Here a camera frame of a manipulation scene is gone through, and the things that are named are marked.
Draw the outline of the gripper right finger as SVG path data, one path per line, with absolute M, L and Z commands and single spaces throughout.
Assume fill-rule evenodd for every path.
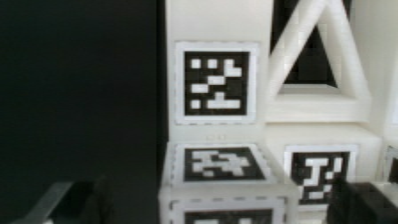
M 336 179 L 327 224 L 398 224 L 398 206 L 370 182 Z

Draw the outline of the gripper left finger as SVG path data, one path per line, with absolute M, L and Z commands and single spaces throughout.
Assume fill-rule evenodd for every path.
M 16 224 L 111 224 L 107 179 L 56 182 Z

